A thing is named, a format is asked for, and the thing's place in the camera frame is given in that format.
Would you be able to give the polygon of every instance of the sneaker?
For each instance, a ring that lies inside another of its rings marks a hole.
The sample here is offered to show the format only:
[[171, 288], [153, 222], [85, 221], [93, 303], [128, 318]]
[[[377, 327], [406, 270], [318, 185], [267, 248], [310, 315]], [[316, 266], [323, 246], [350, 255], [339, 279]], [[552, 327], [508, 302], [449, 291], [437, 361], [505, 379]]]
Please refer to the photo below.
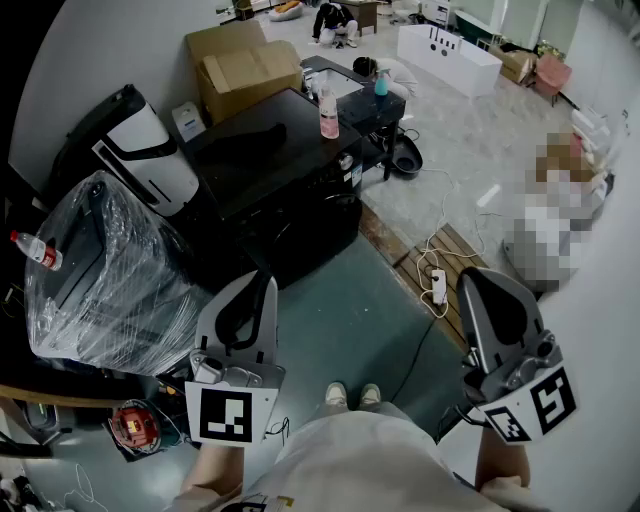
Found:
[[340, 382], [332, 382], [327, 388], [324, 396], [324, 403], [327, 405], [347, 406], [347, 390]]
[[367, 384], [360, 393], [360, 407], [364, 405], [379, 404], [382, 401], [380, 388], [375, 384]]

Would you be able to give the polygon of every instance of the table leg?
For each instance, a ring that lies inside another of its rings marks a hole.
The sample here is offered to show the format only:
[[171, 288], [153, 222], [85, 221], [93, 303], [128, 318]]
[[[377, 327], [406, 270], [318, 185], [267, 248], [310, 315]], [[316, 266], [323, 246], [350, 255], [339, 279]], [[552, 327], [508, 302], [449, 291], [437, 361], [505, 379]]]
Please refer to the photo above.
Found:
[[398, 138], [398, 124], [400, 121], [395, 121], [389, 125], [391, 129], [391, 138], [389, 140], [389, 147], [387, 148], [387, 158], [384, 160], [384, 180], [387, 181], [391, 176], [391, 166], [393, 165], [392, 158], [393, 152], [396, 149], [396, 139]]

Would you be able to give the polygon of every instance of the wire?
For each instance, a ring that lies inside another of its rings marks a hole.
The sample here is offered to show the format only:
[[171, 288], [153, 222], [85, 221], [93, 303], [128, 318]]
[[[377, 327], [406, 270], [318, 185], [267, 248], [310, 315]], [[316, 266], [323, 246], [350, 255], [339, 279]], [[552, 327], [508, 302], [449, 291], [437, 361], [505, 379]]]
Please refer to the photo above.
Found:
[[[274, 432], [274, 428], [276, 425], [281, 425], [278, 430]], [[265, 439], [267, 436], [277, 436], [278, 434], [282, 434], [282, 446], [284, 446], [284, 442], [289, 438], [289, 418], [287, 416], [284, 417], [282, 421], [277, 421], [271, 428], [264, 433]]]
[[496, 215], [498, 217], [502, 217], [503, 215], [501, 215], [499, 213], [493, 213], [493, 212], [478, 213], [476, 211], [476, 216], [474, 218], [474, 223], [475, 223], [475, 226], [476, 226], [476, 234], [478, 235], [478, 239], [480, 240], [480, 243], [482, 244], [482, 250], [480, 252], [476, 251], [473, 254], [459, 254], [457, 252], [446, 251], [446, 250], [440, 249], [438, 247], [434, 247], [433, 249], [429, 249], [429, 246], [431, 245], [431, 239], [434, 236], [436, 236], [438, 231], [440, 231], [440, 228], [442, 227], [442, 225], [444, 225], [444, 221], [447, 218], [447, 212], [445, 210], [445, 203], [447, 201], [447, 197], [449, 197], [449, 194], [451, 194], [451, 192], [453, 192], [455, 190], [456, 186], [455, 186], [455, 183], [453, 181], [453, 178], [451, 177], [451, 174], [449, 174], [449, 172], [445, 171], [444, 169], [421, 169], [421, 170], [422, 171], [431, 171], [431, 172], [442, 172], [442, 173], [447, 175], [447, 177], [449, 178], [449, 182], [451, 183], [451, 190], [449, 190], [444, 195], [444, 197], [442, 198], [442, 205], [441, 205], [442, 214], [440, 215], [440, 218], [438, 219], [438, 222], [436, 223], [436, 229], [431, 234], [431, 236], [429, 238], [427, 238], [427, 243], [425, 245], [425, 248], [422, 251], [422, 254], [420, 255], [420, 257], [416, 260], [416, 272], [418, 273], [418, 281], [420, 283], [420, 288], [422, 288], [422, 290], [423, 290], [422, 294], [420, 295], [420, 302], [422, 302], [425, 306], [427, 306], [429, 311], [431, 311], [431, 313], [433, 314], [433, 316], [436, 317], [436, 319], [441, 319], [441, 318], [444, 318], [446, 316], [447, 312], [449, 311], [449, 302], [447, 301], [444, 313], [442, 313], [441, 315], [438, 315], [431, 308], [431, 306], [424, 300], [424, 296], [427, 293], [431, 293], [432, 290], [429, 290], [425, 286], [425, 284], [422, 282], [422, 274], [423, 273], [420, 270], [420, 262], [427, 257], [427, 254], [433, 254], [433, 256], [434, 256], [434, 258], [436, 260], [436, 268], [440, 268], [440, 264], [438, 262], [438, 253], [440, 253], [440, 254], [450, 254], [452, 256], [457, 256], [459, 258], [473, 258], [474, 256], [482, 256], [486, 251], [486, 245], [484, 243], [482, 235], [480, 235], [480, 228], [478, 227], [478, 217], [479, 216], [483, 216], [483, 215]]
[[[80, 481], [80, 470], [82, 470], [85, 478], [87, 479], [87, 482], [89, 483], [89, 493], [86, 493], [82, 488], [82, 482]], [[105, 507], [102, 503], [100, 503], [98, 500], [95, 499], [93, 495], [93, 486], [91, 485], [91, 479], [89, 478], [89, 475], [87, 475], [87, 472], [85, 471], [85, 469], [80, 464], [76, 464], [76, 480], [78, 481], [78, 489], [73, 489], [65, 493], [65, 495], [62, 498], [62, 503], [60, 503], [59, 501], [56, 501], [54, 502], [54, 504], [58, 505], [62, 509], [65, 509], [65, 510], [69, 509], [69, 506], [67, 505], [67, 497], [73, 494], [77, 494], [78, 496], [80, 496], [81, 499], [83, 499], [87, 503], [93, 503], [95, 505], [98, 505], [105, 512], [109, 512], [109, 509], [107, 507]], [[44, 494], [42, 494], [42, 497], [47, 503], [51, 503]]]
[[407, 383], [407, 380], [409, 380], [409, 375], [411, 375], [411, 372], [413, 372], [413, 368], [415, 367], [416, 362], [418, 361], [418, 356], [420, 355], [420, 350], [422, 349], [422, 345], [424, 344], [424, 340], [427, 339], [427, 336], [429, 335], [429, 331], [431, 331], [431, 329], [433, 328], [434, 325], [435, 325], [435, 321], [431, 322], [431, 325], [429, 327], [427, 327], [427, 330], [425, 331], [424, 336], [420, 340], [420, 343], [418, 343], [418, 348], [416, 348], [416, 352], [413, 355], [413, 361], [411, 361], [411, 365], [409, 366], [409, 370], [405, 374], [404, 379], [402, 379], [402, 382], [400, 383], [400, 386], [398, 387], [396, 392], [393, 394], [393, 397], [391, 398], [391, 403], [393, 403], [394, 400], [396, 398], [398, 398], [398, 395], [400, 394], [400, 391], [402, 391], [402, 388]]

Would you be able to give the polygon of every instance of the spray bottle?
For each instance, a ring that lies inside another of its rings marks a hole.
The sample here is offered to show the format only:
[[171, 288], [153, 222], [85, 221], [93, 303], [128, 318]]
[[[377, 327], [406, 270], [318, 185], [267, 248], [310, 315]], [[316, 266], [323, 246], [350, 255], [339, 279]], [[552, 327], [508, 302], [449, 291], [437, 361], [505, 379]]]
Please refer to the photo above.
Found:
[[378, 96], [386, 96], [387, 93], [389, 92], [389, 84], [387, 83], [387, 76], [391, 78], [391, 75], [389, 74], [389, 70], [379, 69], [378, 71], [376, 71], [376, 74], [377, 74], [377, 78], [376, 78], [375, 93]]
[[318, 96], [320, 110], [320, 133], [327, 139], [337, 139], [340, 135], [338, 125], [338, 103], [328, 83], [323, 83]]

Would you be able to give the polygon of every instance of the power strip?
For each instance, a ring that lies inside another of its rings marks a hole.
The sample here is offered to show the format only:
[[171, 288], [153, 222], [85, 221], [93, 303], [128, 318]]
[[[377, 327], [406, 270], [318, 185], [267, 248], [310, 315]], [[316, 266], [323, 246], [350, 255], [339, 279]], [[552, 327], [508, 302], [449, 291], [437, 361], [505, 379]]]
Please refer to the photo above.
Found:
[[436, 306], [447, 303], [447, 275], [439, 268], [431, 271], [431, 300]]

